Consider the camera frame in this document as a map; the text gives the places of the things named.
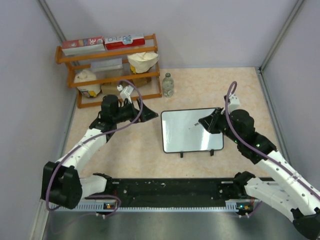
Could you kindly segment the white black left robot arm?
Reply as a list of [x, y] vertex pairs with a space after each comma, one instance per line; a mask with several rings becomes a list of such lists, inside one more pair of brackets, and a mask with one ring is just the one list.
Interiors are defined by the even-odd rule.
[[95, 173], [87, 178], [80, 178], [79, 173], [93, 155], [119, 131], [118, 124], [129, 122], [130, 125], [143, 123], [159, 115], [137, 100], [134, 103], [125, 99], [120, 103], [115, 95], [107, 95], [101, 102], [97, 118], [90, 124], [82, 139], [63, 157], [55, 162], [49, 161], [43, 167], [41, 198], [46, 204], [74, 209], [79, 202], [92, 195], [109, 198], [114, 191], [109, 177]]

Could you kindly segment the black framed whiteboard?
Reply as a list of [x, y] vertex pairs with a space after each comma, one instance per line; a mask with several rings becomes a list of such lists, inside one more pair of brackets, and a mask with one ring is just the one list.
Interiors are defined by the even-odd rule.
[[211, 156], [224, 148], [222, 133], [210, 134], [200, 124], [189, 129], [213, 108], [165, 110], [161, 113], [162, 149], [166, 154], [209, 152]]

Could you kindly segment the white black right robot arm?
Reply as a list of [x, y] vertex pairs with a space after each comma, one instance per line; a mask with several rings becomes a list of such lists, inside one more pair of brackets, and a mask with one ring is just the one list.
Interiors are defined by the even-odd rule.
[[320, 192], [303, 178], [282, 156], [277, 147], [255, 129], [255, 121], [246, 110], [227, 113], [216, 108], [198, 123], [210, 134], [222, 133], [236, 143], [238, 151], [263, 169], [280, 186], [277, 190], [249, 172], [234, 177], [233, 192], [268, 204], [293, 223], [309, 240], [320, 238]]

